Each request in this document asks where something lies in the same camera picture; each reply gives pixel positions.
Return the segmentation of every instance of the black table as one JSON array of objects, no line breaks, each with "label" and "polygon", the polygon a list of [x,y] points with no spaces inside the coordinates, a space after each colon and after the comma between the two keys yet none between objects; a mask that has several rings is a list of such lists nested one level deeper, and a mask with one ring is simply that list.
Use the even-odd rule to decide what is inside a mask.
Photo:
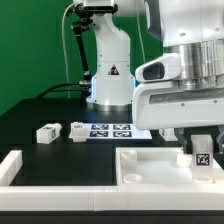
[{"label": "black table", "polygon": [[[152,140],[88,140],[73,143],[70,123],[132,123],[131,112],[86,108],[79,99],[26,99],[0,117],[0,161],[13,149],[23,151],[23,167],[12,186],[116,185],[116,147],[175,147],[158,131]],[[60,123],[61,136],[49,145],[36,143],[36,130]],[[218,158],[221,165],[223,158]],[[0,223],[223,223],[221,211],[0,212]]]}]

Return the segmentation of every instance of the black cable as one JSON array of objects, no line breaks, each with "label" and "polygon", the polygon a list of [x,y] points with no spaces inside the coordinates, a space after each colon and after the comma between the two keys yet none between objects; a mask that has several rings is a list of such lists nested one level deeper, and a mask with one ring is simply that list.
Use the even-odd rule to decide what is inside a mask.
[{"label": "black cable", "polygon": [[89,72],[88,62],[86,58],[86,52],[82,40],[82,33],[89,30],[89,25],[93,22],[91,19],[89,19],[88,16],[80,18],[80,21],[74,22],[72,24],[72,30],[74,31],[78,48],[79,48],[79,54],[82,62],[82,69],[84,72],[83,78],[84,80],[91,80],[92,76]]},{"label": "black cable", "polygon": [[79,86],[79,83],[78,82],[71,82],[71,83],[63,83],[63,84],[52,86],[52,87],[48,88],[47,90],[45,90],[44,92],[40,93],[37,96],[37,98],[42,98],[45,94],[47,94],[51,90],[66,87],[66,86]]},{"label": "black cable", "polygon": [[89,89],[67,89],[67,90],[49,90],[49,91],[45,91],[44,93],[38,95],[37,98],[43,98],[45,95],[47,95],[48,93],[55,93],[55,92],[88,92],[89,93]]}]

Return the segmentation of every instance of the white base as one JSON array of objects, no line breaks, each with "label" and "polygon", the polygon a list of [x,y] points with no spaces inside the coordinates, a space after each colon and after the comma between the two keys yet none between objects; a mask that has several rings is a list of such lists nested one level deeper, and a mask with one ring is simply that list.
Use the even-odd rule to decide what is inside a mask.
[{"label": "white base", "polygon": [[[121,151],[130,156],[129,167],[121,166]],[[214,161],[213,182],[200,183],[190,166],[180,148],[117,148],[117,186],[0,187],[0,211],[224,210],[220,166]],[[124,183],[130,173],[142,179]]]},{"label": "white base", "polygon": [[[133,124],[90,124],[90,123],[83,123],[83,128],[86,129],[86,135],[83,136],[85,137],[85,139],[147,139],[147,140],[150,140],[152,139],[152,135],[150,133],[150,131],[148,130],[138,130]],[[106,129],[92,129],[92,126],[93,125],[108,125],[108,128]],[[130,126],[130,129],[114,129],[113,126],[114,125],[124,125],[124,126]],[[121,131],[121,132],[130,132],[131,133],[131,136],[127,137],[127,136],[114,136],[114,132],[116,131]],[[106,137],[103,137],[102,135],[99,135],[99,136],[91,136],[91,132],[106,132],[107,135]],[[72,132],[70,132],[69,134],[69,138],[73,138],[73,135],[72,135]]]}]

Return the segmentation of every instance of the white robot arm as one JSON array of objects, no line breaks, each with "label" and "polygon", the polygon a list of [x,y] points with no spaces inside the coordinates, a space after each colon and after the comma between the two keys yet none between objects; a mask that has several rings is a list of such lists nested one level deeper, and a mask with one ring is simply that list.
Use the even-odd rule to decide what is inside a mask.
[{"label": "white robot arm", "polygon": [[[113,24],[114,16],[136,16],[136,0],[74,0],[81,10],[93,12],[93,29],[97,43],[97,72],[92,78],[92,94],[87,105],[103,111],[124,111],[130,108],[135,78],[130,73],[130,38]],[[144,12],[144,1],[138,9]]]},{"label": "white robot arm", "polygon": [[136,71],[139,129],[224,124],[224,1],[145,0],[164,55]]}]

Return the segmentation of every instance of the green backdrop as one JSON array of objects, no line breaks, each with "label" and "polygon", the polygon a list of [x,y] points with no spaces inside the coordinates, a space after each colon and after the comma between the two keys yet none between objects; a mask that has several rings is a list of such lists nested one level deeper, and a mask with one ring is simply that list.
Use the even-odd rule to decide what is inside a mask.
[{"label": "green backdrop", "polygon": [[[61,21],[71,0],[2,0],[0,3],[0,114],[25,98],[66,82]],[[66,45],[71,81],[82,79],[81,62],[71,23],[66,19]],[[161,44],[146,32],[140,18],[147,61],[161,54]],[[115,18],[114,23],[131,37],[131,72],[143,63],[136,18]],[[93,31],[83,34],[90,71],[96,72]]]}]

